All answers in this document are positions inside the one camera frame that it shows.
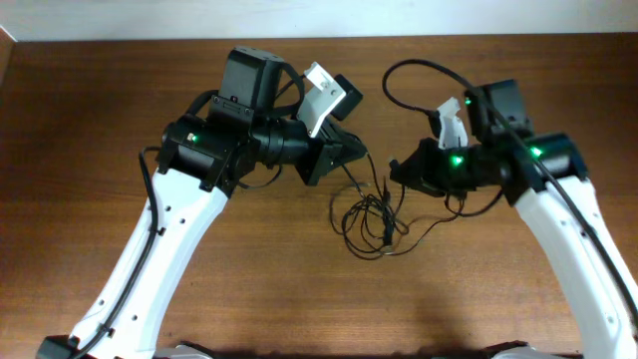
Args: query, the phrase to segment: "glowing green led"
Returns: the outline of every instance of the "glowing green led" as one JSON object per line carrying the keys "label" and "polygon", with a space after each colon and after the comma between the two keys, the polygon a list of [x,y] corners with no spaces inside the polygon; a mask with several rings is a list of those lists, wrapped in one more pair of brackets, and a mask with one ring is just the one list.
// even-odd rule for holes
{"label": "glowing green led", "polygon": [[540,155],[542,155],[542,150],[541,150],[541,149],[539,149],[539,148],[531,148],[531,149],[529,149],[529,150],[531,151],[531,154],[532,154],[534,157],[539,157]]}
{"label": "glowing green led", "polygon": [[450,159],[450,161],[452,162],[452,166],[453,167],[460,166],[463,163],[464,160],[465,159],[462,158],[461,156],[452,156],[451,159]]}

